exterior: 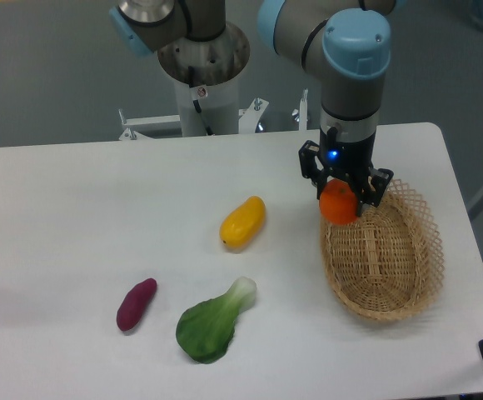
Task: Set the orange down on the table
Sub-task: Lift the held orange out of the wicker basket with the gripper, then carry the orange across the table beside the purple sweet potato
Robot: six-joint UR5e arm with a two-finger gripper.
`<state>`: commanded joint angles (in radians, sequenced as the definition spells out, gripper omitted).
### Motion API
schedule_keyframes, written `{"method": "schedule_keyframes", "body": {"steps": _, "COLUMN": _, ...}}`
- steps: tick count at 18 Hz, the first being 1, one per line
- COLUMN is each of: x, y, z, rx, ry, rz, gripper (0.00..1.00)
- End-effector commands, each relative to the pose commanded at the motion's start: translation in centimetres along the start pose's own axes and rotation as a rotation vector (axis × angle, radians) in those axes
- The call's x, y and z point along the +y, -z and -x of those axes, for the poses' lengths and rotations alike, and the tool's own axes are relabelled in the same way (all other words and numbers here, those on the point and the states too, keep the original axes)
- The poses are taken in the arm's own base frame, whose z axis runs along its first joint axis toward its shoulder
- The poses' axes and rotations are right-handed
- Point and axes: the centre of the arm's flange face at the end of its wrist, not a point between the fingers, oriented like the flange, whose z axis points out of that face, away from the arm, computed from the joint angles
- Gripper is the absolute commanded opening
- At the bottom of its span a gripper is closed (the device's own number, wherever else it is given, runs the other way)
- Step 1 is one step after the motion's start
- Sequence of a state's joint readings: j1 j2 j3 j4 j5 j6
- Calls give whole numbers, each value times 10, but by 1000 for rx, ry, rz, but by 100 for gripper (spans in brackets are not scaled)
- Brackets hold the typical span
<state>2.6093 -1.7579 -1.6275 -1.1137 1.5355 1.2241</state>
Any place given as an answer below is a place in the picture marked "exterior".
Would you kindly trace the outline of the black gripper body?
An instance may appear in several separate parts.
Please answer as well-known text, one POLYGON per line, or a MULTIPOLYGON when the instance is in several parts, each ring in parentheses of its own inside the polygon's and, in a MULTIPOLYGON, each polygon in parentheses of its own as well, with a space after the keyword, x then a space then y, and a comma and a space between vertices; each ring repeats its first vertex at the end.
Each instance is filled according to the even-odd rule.
POLYGON ((335 178, 367 180, 377 126, 377 112, 356 120, 323 112, 318 152, 322 166, 335 178))

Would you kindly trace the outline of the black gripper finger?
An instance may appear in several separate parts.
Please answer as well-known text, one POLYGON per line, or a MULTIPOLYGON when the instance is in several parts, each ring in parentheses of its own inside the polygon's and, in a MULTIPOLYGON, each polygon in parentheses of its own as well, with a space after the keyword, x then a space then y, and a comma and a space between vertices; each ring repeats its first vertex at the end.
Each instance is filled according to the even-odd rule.
POLYGON ((394 172, 385 168, 360 168, 351 175, 351 190, 356 197, 356 215, 360 217, 365 207, 378 207, 394 172))
POLYGON ((301 175, 309 179, 316 188, 316 194, 321 195, 328 178, 332 175, 333 169, 325 163, 322 167, 317 166, 317 161, 321 161, 319 154, 320 147, 313 141, 306 141, 298 151, 301 175))

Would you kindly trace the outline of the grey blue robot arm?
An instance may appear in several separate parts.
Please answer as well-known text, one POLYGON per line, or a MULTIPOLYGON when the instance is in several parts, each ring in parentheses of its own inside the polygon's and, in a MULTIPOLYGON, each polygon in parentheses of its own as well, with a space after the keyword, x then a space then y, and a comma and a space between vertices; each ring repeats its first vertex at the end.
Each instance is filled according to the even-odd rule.
MULTIPOLYGON (((393 177, 371 157, 386 70, 391 60, 387 16, 397 1, 265 1, 261 40, 321 84, 318 142, 299 152, 301 174, 322 191, 346 183, 362 213, 379 205, 393 177)), ((156 54, 173 80, 186 136, 238 133, 236 80, 250 45, 227 21, 223 1, 119 1, 109 12, 120 38, 138 55, 156 54)))

